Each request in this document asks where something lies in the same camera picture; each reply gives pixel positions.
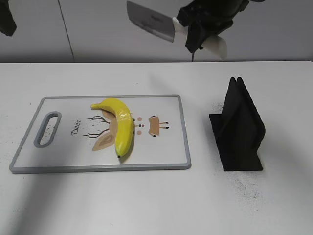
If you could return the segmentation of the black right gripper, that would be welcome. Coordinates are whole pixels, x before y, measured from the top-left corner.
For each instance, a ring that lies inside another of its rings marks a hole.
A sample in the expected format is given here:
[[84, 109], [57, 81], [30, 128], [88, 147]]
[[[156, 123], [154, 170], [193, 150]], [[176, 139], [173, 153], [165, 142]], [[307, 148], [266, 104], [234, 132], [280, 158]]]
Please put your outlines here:
[[219, 34], [230, 28], [233, 18], [246, 7], [246, 0], [195, 0], [180, 8], [177, 20], [183, 27], [189, 26], [186, 48], [194, 53], [223, 47], [225, 41]]

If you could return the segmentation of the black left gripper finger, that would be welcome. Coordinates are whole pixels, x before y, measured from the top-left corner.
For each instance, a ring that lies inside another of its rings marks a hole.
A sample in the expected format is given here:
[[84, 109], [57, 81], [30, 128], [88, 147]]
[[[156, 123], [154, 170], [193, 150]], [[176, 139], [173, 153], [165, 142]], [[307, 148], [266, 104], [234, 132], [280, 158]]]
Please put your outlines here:
[[12, 37], [17, 25], [10, 11], [8, 0], [0, 0], [0, 31], [2, 34]]

